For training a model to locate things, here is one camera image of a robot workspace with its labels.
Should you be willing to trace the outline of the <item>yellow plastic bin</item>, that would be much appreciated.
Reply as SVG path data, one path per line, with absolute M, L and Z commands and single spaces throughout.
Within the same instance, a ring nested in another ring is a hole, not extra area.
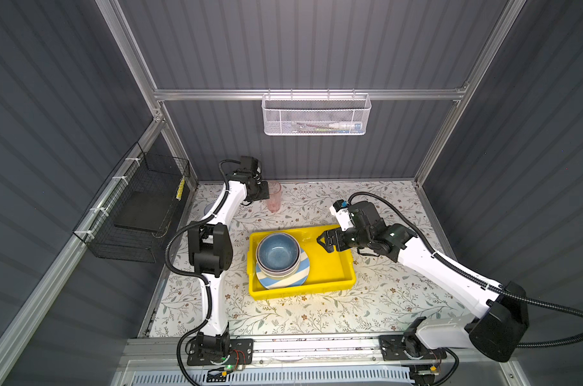
M 258 265 L 258 247 L 260 242 L 274 235 L 274 231 L 253 233 L 250 237 L 250 247 L 247 254 L 247 275 L 249 278 L 249 293 L 255 300 L 280 299 L 308 294 L 322 294 L 337 290 L 351 289 L 356 281 L 353 259 L 350 251 L 342 253 L 327 253 L 316 239 L 324 231 L 335 228 L 324 225 L 308 228 L 286 229 L 284 232 L 299 242 L 302 252 L 306 252 L 310 260 L 310 273 L 302 286 L 279 289 L 266 289 L 256 276 Z

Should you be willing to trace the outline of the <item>pink plastic cup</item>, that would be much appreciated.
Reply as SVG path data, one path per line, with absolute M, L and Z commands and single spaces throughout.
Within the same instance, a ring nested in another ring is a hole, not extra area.
M 283 187 L 282 187 L 281 183 L 279 183 L 279 182 L 269 181 L 268 188 L 269 188 L 269 198 L 266 202 L 267 209 L 272 213 L 278 212 L 280 210 L 281 204 L 282 204 Z

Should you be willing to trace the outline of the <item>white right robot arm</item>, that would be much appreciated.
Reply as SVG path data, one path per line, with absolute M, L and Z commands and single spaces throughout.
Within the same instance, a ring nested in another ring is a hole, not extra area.
M 338 227 L 316 239 L 327 252 L 370 249 L 423 275 L 460 302 L 466 315 L 442 321 L 418 317 L 405 330 L 400 345 L 412 360 L 447 348 L 474 348 L 487 358 L 510 360 L 529 328 L 524 303 L 491 291 L 500 283 L 485 278 L 434 249 L 410 221 L 388 225 L 374 204 L 339 199 L 330 207 Z

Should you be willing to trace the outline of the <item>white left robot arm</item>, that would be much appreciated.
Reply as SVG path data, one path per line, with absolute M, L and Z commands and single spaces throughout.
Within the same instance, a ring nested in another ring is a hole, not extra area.
M 259 160 L 241 156 L 219 162 L 224 183 L 211 208 L 196 228 L 188 230 L 188 257 L 194 272 L 203 276 L 202 317 L 205 325 L 196 333 L 196 352 L 220 360 L 230 354 L 229 322 L 224 305 L 225 272 L 233 261 L 230 225 L 244 203 L 269 197 L 262 181 Z

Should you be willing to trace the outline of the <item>pen in white basket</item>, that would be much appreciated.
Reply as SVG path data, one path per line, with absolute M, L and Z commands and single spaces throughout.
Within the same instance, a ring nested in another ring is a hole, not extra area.
M 335 133 L 365 133 L 362 122 L 296 122 L 301 129 L 309 129 L 315 132 L 335 132 Z

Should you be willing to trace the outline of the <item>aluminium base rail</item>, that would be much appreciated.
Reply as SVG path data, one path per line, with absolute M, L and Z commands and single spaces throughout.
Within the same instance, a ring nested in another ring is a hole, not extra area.
M 286 368 L 328 365 L 383 364 L 381 332 L 254 335 L 248 368 Z M 117 367 L 118 372 L 176 371 L 178 337 L 129 339 Z

